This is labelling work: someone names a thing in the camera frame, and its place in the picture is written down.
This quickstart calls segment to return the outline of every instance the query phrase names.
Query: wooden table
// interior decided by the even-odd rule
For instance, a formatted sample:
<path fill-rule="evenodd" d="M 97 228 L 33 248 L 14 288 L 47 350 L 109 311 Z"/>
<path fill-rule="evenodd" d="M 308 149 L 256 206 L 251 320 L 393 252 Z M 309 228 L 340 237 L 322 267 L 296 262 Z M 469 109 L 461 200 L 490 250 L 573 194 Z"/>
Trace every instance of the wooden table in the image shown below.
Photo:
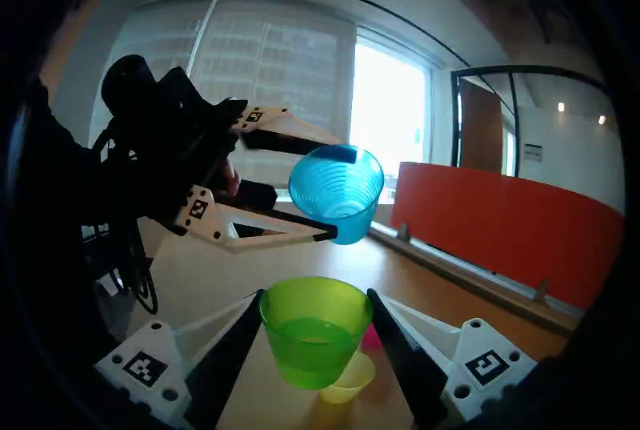
<path fill-rule="evenodd" d="M 363 291 L 372 287 L 454 326 L 483 318 L 535 360 L 559 353 L 566 342 L 371 239 L 346 247 L 304 243 L 233 255 L 189 236 L 169 236 L 155 255 L 152 272 L 158 290 L 157 317 L 174 328 L 279 280 L 324 275 Z M 137 308 L 130 332 L 149 319 Z M 410 428 L 413 417 L 384 351 L 370 356 L 376 377 L 369 387 L 348 405 L 327 404 L 317 392 L 299 390 L 280 378 L 261 328 L 218 427 Z"/>

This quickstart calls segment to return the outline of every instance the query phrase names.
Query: black cable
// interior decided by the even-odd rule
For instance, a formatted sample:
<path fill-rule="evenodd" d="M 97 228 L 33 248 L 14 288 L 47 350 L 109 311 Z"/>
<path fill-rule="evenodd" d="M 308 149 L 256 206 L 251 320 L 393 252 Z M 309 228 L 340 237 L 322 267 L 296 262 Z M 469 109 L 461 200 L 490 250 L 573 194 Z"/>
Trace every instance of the black cable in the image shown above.
<path fill-rule="evenodd" d="M 100 158 L 102 149 L 108 146 L 107 158 L 113 159 L 117 164 L 126 167 L 135 157 L 129 155 L 129 150 L 118 147 L 110 147 L 110 141 L 117 131 L 114 119 L 111 119 L 107 127 L 100 133 L 92 147 L 92 151 Z M 158 296 L 155 291 L 153 277 L 150 272 L 152 259 L 146 257 L 142 237 L 138 228 L 135 215 L 130 218 L 127 215 L 113 215 L 109 221 L 109 245 L 114 255 L 115 267 L 122 280 L 118 282 L 113 270 L 109 275 L 119 291 L 131 290 L 135 299 L 151 315 L 158 313 Z M 98 226 L 94 226 L 96 238 L 101 238 Z"/>

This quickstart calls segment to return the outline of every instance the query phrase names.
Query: orange partition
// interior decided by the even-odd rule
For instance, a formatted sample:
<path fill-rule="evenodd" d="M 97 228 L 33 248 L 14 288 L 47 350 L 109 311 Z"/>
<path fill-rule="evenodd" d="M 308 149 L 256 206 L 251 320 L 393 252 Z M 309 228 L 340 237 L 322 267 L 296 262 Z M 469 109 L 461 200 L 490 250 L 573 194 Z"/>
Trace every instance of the orange partition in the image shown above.
<path fill-rule="evenodd" d="M 624 217 L 594 199 L 488 171 L 402 163 L 391 224 L 469 263 L 588 308 Z"/>

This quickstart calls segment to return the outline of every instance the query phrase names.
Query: blue plastic cup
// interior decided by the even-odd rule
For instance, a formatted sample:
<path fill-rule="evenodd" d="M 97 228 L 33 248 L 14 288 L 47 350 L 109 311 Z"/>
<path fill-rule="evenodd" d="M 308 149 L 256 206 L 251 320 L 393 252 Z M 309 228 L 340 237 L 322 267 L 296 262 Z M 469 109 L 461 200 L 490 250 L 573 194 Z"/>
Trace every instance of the blue plastic cup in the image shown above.
<path fill-rule="evenodd" d="M 311 219 L 338 227 L 334 243 L 349 245 L 366 235 L 385 176 L 368 151 L 349 145 L 321 147 L 291 171 L 289 193 Z"/>

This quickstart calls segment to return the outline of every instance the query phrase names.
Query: green plastic cup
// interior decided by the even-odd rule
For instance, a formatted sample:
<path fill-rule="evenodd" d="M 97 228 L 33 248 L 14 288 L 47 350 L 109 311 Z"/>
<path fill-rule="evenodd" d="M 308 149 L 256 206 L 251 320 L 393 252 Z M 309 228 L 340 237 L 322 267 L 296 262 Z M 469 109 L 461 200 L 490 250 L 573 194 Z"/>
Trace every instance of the green plastic cup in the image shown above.
<path fill-rule="evenodd" d="M 298 388 L 319 390 L 340 377 L 373 309 L 369 298 L 348 283 L 308 277 L 265 291 L 260 315 L 282 378 Z"/>

